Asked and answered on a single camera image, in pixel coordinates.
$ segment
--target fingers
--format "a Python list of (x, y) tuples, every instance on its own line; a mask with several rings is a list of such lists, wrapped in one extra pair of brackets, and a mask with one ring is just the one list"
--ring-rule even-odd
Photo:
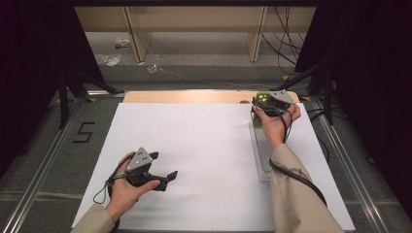
[(292, 120), (293, 121), (295, 121), (296, 119), (298, 119), (300, 117), (300, 108), (299, 108), (299, 106), (297, 106), (295, 104), (289, 106), (288, 112), (290, 112), (292, 114)]
[[(135, 153), (135, 152), (136, 152), (136, 151), (129, 152), (127, 155), (124, 156), (124, 158), (121, 159), (120, 162), (124, 161), (128, 156), (133, 155), (133, 153)], [(121, 167), (119, 168), (119, 171), (120, 171), (120, 172), (124, 172), (124, 171), (127, 169), (127, 166), (128, 166), (128, 164), (130, 163), (131, 158), (128, 158), (127, 160), (128, 160), (128, 161), (125, 161), (125, 162), (121, 165)]]

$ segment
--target table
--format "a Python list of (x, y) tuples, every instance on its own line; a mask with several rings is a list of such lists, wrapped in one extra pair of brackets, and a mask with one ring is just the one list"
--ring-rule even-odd
[[(251, 104), (238, 104), (254, 95), (255, 91), (218, 90), (127, 93), (74, 224), (92, 204), (94, 194), (120, 159), (118, 155), (141, 146), (148, 152), (159, 151), (151, 172), (178, 170), (179, 174), (165, 192), (141, 197), (122, 217), (120, 229), (272, 231), (272, 210), (267, 204), (270, 184), (258, 181), (249, 133)], [(306, 112), (293, 128), (288, 145), (297, 154), (304, 153), (300, 157), (329, 209), (345, 230), (354, 230)]]

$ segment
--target hand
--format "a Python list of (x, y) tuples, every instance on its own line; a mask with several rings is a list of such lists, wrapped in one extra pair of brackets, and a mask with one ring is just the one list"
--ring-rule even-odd
[[(123, 159), (133, 153), (134, 152), (128, 153)], [(123, 163), (119, 168), (119, 172), (124, 172), (129, 162), (130, 160)], [(116, 179), (115, 184), (113, 185), (112, 197), (106, 207), (106, 210), (112, 218), (113, 222), (118, 221), (120, 217), (124, 215), (124, 213), (130, 210), (137, 202), (137, 200), (139, 200), (140, 196), (154, 189), (159, 184), (160, 181), (150, 181), (142, 186), (135, 187), (133, 185), (130, 185), (130, 183), (128, 183), (125, 178)]]
[[(255, 113), (260, 117), (263, 124), (263, 132), (266, 136), (267, 142), (270, 147), (275, 150), (275, 148), (283, 144), (283, 139), (285, 137), (285, 126), (278, 116), (270, 117), (263, 109), (258, 106), (253, 106)], [(300, 109), (297, 105), (291, 105), (288, 108), (288, 112), (283, 113), (283, 119), (285, 120), (288, 128), (291, 127), (293, 121), (300, 117)]]

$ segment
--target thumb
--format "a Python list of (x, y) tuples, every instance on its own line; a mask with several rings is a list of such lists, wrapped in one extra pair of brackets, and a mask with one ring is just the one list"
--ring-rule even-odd
[(145, 194), (146, 192), (154, 189), (155, 187), (157, 187), (160, 184), (159, 180), (154, 180), (154, 181), (149, 181), (145, 184), (143, 184), (142, 186), (138, 187), (137, 193), (139, 194), (139, 196)]
[(265, 121), (269, 118), (269, 116), (258, 106), (253, 106), (255, 113), (261, 118), (262, 121)]

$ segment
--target beige sleeve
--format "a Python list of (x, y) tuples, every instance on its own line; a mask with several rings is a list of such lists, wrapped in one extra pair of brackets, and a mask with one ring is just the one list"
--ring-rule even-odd
[(113, 221), (106, 209), (93, 204), (73, 228), (72, 233), (104, 233), (113, 229)]
[[(311, 181), (308, 171), (286, 145), (278, 146), (272, 162)], [(326, 205), (306, 184), (271, 172), (275, 232), (343, 232)]]

